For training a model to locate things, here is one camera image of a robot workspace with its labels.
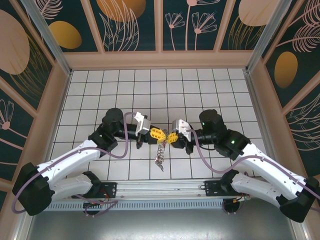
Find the tiled floor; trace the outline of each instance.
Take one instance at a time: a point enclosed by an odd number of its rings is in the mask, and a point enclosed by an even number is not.
[[[199,129],[199,114],[216,109],[228,128],[244,133],[265,152],[247,84],[241,69],[154,69],[74,71],[59,122],[51,158],[79,145],[101,123],[106,111],[120,108],[148,115],[151,123],[171,129],[175,119],[185,119]],[[119,141],[112,153],[124,152]],[[188,156],[185,150],[167,147],[164,172],[154,161],[157,145],[144,144],[139,150],[132,142],[123,160],[104,156],[85,164],[68,177],[90,170],[101,180],[156,180],[219,178],[201,161],[198,152]],[[223,170],[232,164],[216,151],[202,151],[213,168]],[[239,164],[235,169],[252,170]]]

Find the flower illustration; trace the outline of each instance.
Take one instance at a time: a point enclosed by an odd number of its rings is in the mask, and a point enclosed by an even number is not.
[[[0,100],[0,129],[8,130],[10,128],[14,108],[15,105],[11,101],[8,101],[6,106],[5,101],[3,99]]]
[[[209,33],[217,30],[217,25],[214,24],[216,19],[214,13],[203,13],[199,18],[199,12],[192,14],[192,24],[195,32],[194,50],[197,50],[198,34]]]
[[[0,130],[9,130],[20,137],[27,138],[26,136],[18,133],[17,131],[10,128],[10,122],[12,120],[12,116],[14,114],[15,105],[13,102],[8,101],[7,105],[3,99],[0,100]],[[0,142],[8,144],[14,148],[22,150],[23,147],[13,144],[12,142],[6,141],[0,138]]]
[[[196,5],[216,4],[218,2],[220,2],[220,0],[186,0],[186,3],[191,7]]]
[[[172,41],[172,47],[173,50],[175,51],[175,44],[174,44],[174,37],[172,34],[172,29],[174,28],[180,28],[185,25],[185,21],[183,21],[183,17],[181,16],[181,13],[173,13],[172,16],[170,13],[167,13],[165,15],[166,22],[168,23],[168,26],[170,28],[170,33],[171,33],[171,41]]]

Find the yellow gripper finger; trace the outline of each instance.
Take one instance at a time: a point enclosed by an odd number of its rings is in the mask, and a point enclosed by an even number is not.
[[[175,132],[170,133],[166,142],[172,144],[178,140],[178,135]]]
[[[150,136],[153,137],[154,139],[157,139],[156,144],[162,143],[164,140],[166,140],[166,134],[158,128],[151,128],[150,130]]]

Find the white tile floor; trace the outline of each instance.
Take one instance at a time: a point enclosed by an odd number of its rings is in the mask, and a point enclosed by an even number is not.
[[[101,123],[110,108],[123,113],[139,111],[148,115],[153,125],[171,129],[175,119],[185,119],[193,128],[201,128],[199,114],[216,109],[228,128],[244,133],[265,151],[257,118],[242,69],[153,69],[74,71],[55,137],[51,159],[77,147]],[[112,153],[121,155],[125,144],[118,142]],[[154,161],[157,145],[144,144],[139,150],[135,142],[123,160],[107,155],[79,167],[68,177],[93,171],[101,180],[156,180],[220,178],[206,168],[195,149],[167,147],[164,172]],[[203,155],[213,168],[223,170],[232,162],[216,151]],[[239,164],[235,169],[254,172]]]

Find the enclosure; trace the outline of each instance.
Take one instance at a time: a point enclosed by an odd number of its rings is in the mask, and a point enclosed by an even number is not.
[[[112,108],[140,112],[169,133],[176,119],[201,129],[199,114],[215,109],[279,164],[320,180],[319,23],[319,0],[1,1],[0,238],[318,239],[315,211],[296,223],[252,199],[225,214],[223,196],[199,187],[222,174],[196,149],[169,144],[163,171],[158,145],[133,141],[124,159],[105,155],[66,176],[92,171],[117,183],[118,207],[102,221],[65,205],[71,198],[36,216],[14,214],[11,204],[22,166],[76,148]],[[125,141],[117,140],[111,153],[121,155]],[[202,153],[215,169],[234,164]],[[245,165],[234,169],[261,179]]]

